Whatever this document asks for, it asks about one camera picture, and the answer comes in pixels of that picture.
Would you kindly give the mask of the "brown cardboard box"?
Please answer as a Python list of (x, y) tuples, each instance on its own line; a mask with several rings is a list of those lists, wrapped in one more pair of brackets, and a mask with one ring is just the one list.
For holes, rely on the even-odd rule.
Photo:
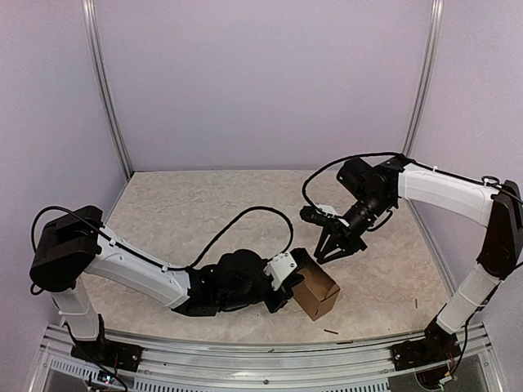
[(293, 288), (293, 299), (317, 321), (333, 309), (340, 287), (315, 261), (308, 261), (298, 273), (304, 279)]

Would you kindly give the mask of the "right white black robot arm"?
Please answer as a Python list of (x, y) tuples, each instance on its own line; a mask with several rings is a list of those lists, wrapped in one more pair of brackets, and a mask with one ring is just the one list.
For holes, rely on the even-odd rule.
[(314, 251), (318, 263), (362, 252), (365, 233), (387, 222), (401, 201), (431, 207), (457, 224), (450, 233), (470, 239), (479, 246), (469, 252), (470, 271), (463, 276), (452, 296), (425, 327), (422, 337), (391, 347), (397, 371), (419, 368), (454, 359), (461, 362), (466, 332), (476, 314), (484, 309), (499, 286), (521, 266), (522, 200), (518, 185), (493, 176), (479, 180), (427, 166), (395, 152), (381, 152), (381, 163), (371, 164), (371, 153), (334, 160), (339, 167), (337, 181), (354, 198), (346, 212), (313, 202), (302, 185), (306, 202), (300, 216), (321, 228)]

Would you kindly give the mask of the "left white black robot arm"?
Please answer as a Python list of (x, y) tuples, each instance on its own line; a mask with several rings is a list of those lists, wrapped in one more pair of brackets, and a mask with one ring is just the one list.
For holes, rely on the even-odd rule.
[(56, 207), (61, 216), (30, 236), (34, 258), (29, 270), (33, 287), (49, 292), (65, 319), (73, 341), (71, 354), (107, 372), (136, 372), (142, 347), (112, 341), (83, 285), (92, 274), (140, 292), (171, 311), (188, 317), (213, 317), (264, 303), (270, 313), (293, 298), (310, 261), (304, 248), (285, 247), (264, 259), (239, 249), (215, 264), (170, 265), (119, 237), (102, 221), (102, 211), (87, 205), (74, 212)]

